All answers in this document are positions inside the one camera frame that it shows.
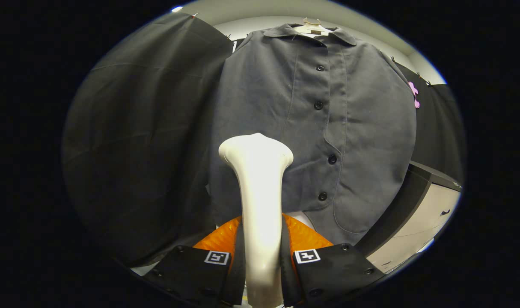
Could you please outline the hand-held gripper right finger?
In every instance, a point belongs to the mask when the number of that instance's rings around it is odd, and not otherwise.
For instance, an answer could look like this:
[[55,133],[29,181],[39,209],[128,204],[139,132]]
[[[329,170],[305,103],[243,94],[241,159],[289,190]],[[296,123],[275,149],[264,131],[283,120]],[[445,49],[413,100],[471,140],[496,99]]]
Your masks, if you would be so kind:
[[283,304],[333,307],[383,282],[385,273],[352,244],[333,244],[309,226],[282,215]]

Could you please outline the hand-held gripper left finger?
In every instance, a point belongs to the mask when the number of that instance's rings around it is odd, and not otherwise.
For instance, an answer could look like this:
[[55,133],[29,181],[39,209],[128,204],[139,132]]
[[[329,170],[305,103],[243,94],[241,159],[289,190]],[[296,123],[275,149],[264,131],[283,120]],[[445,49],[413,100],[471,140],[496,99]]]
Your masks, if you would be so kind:
[[241,305],[246,278],[242,217],[234,218],[192,247],[179,245],[145,281],[197,308]]

